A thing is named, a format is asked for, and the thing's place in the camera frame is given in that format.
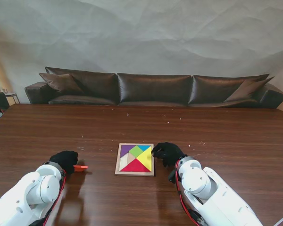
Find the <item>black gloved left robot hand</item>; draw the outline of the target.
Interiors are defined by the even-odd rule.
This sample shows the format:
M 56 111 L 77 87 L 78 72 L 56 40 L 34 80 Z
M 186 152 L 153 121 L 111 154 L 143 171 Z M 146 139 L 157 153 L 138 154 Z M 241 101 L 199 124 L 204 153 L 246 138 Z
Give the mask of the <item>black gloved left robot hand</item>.
M 78 162 L 78 153 L 65 150 L 50 157 L 49 161 L 57 163 L 67 174 L 71 175 L 75 171 L 74 165 Z

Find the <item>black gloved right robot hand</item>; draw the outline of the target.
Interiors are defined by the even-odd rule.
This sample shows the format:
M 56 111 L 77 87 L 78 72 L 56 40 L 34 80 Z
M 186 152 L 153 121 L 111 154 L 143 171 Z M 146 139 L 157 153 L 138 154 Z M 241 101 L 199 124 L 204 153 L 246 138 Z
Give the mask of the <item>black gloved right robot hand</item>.
M 161 159 L 164 167 L 174 167 L 180 159 L 187 157 L 176 144 L 169 142 L 158 143 L 152 149 L 151 154 Z

